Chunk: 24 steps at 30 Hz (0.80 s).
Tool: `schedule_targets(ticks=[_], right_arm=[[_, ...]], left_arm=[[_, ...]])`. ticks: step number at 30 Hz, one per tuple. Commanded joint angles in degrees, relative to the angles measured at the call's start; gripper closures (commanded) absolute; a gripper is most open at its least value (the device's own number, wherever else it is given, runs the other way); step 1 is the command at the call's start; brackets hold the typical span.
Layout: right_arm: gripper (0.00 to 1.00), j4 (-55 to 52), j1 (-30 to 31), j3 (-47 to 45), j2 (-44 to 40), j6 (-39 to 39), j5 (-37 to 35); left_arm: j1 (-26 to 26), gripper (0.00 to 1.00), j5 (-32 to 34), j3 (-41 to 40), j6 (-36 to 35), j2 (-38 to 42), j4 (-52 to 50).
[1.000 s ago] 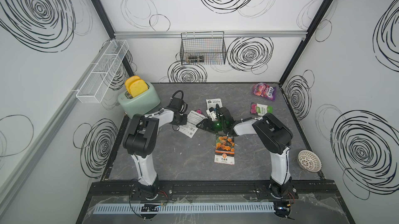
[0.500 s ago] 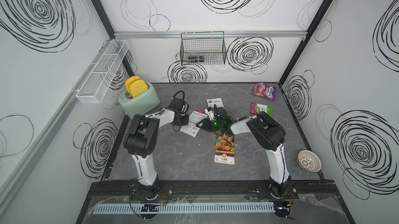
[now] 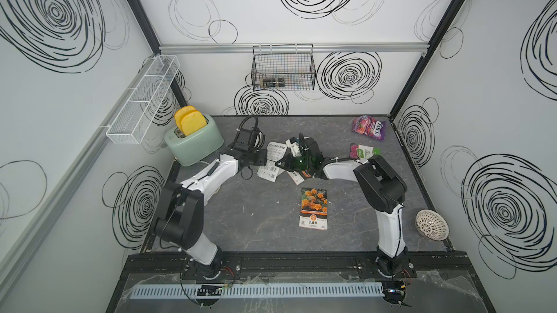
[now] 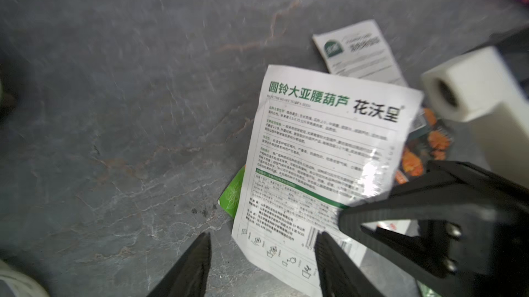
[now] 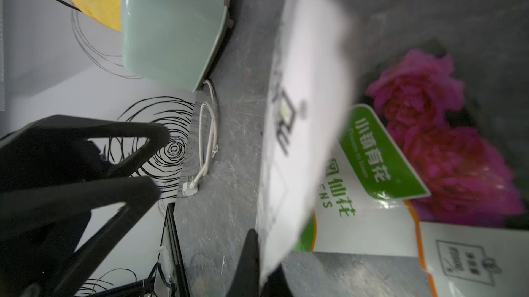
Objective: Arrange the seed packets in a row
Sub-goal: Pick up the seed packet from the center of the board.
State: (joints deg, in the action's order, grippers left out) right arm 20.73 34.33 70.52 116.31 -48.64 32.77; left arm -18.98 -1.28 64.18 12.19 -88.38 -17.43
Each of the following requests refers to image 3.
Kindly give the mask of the green vegetable seed packet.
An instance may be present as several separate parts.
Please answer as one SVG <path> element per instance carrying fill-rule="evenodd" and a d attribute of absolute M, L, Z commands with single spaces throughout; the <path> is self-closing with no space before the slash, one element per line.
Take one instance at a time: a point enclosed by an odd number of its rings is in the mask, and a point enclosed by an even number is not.
<path fill-rule="evenodd" d="M 276 178 L 283 172 L 276 166 L 276 163 L 283 159 L 287 152 L 287 145 L 284 143 L 270 142 L 267 147 L 267 163 L 258 169 L 259 178 L 269 182 L 275 182 Z"/>

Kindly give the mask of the impatiens pink flower packet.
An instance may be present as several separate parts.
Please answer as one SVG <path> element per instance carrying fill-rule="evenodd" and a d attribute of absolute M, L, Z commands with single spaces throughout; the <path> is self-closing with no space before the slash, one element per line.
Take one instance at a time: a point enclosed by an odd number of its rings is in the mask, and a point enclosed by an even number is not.
<path fill-rule="evenodd" d="M 381 149 L 378 147 L 357 144 L 352 144 L 349 151 L 349 157 L 355 160 L 367 160 L 372 156 L 379 156 L 380 154 Z"/>

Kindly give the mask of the large marigold seed packet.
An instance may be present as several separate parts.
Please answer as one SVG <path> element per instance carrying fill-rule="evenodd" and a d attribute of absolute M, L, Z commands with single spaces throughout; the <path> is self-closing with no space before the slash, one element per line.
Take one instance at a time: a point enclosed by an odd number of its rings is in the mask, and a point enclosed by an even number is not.
<path fill-rule="evenodd" d="M 314 230 L 328 230 L 328 198 L 324 189 L 300 190 L 299 226 Z"/>

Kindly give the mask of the small marigold seed packet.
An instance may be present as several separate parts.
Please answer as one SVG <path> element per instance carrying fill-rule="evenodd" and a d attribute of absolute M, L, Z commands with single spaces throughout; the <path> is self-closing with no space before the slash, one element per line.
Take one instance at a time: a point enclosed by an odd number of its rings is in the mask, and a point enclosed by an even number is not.
<path fill-rule="evenodd" d="M 305 181 L 304 177 L 298 172 L 288 172 L 288 175 L 296 185 L 300 185 Z"/>

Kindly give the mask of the mixed flowers seed packet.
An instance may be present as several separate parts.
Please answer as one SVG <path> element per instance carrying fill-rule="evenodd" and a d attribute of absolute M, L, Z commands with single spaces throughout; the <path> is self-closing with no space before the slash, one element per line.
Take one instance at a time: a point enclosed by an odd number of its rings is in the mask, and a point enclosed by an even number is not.
<path fill-rule="evenodd" d="M 288 149 L 290 149 L 290 153 L 294 157 L 300 157 L 302 154 L 300 152 L 300 144 L 298 143 L 295 137 L 292 137 L 286 141 Z"/>

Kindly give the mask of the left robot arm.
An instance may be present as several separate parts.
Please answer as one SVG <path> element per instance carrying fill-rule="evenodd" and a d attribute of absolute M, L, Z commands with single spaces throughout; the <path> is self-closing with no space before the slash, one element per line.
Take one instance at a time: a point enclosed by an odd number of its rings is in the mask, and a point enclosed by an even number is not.
<path fill-rule="evenodd" d="M 222 264 L 222 250 L 204 234 L 205 206 L 221 185 L 245 168 L 265 166 L 265 135 L 256 115 L 245 117 L 236 135 L 219 157 L 183 182 L 167 182 L 152 217 L 150 232 L 186 252 L 201 267 L 213 272 Z"/>

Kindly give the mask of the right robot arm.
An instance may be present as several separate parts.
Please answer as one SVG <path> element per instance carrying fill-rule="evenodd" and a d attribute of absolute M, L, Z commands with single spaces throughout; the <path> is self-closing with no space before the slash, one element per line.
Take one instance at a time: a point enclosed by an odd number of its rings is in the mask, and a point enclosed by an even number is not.
<path fill-rule="evenodd" d="M 287 172 L 315 179 L 342 179 L 357 182 L 377 216 L 379 241 L 376 266 L 379 273 L 392 278 L 403 271 L 408 248 L 403 237 L 403 204 L 406 183 L 380 155 L 366 160 L 326 158 L 311 137 L 300 137 L 291 144 L 291 152 L 275 166 Z"/>

